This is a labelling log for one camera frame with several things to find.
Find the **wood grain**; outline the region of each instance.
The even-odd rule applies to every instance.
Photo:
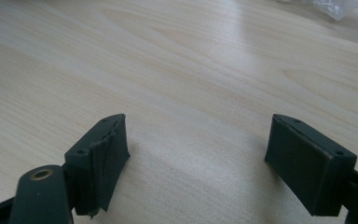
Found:
[[[0,0],[0,202],[117,113],[131,158],[108,212],[76,223],[343,223],[311,217],[264,155],[274,113],[358,155],[358,8]]]

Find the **small hole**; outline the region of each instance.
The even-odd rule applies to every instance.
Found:
[[[40,170],[40,171],[33,173],[31,175],[31,179],[32,180],[41,180],[41,179],[44,179],[44,178],[50,176],[51,174],[53,174],[53,171],[50,169]]]
[[[344,155],[344,153],[343,153],[343,152],[341,152],[341,151],[335,151],[334,153],[336,153],[336,155],[338,155],[338,156],[342,156],[342,155]]]

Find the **black clamp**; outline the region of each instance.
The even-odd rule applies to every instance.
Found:
[[[312,216],[358,223],[357,156],[298,119],[272,117],[265,158]]]
[[[71,210],[107,210],[130,157],[125,116],[100,120],[65,153],[65,164],[41,166],[20,178],[16,196],[0,203],[0,224],[68,224]]]

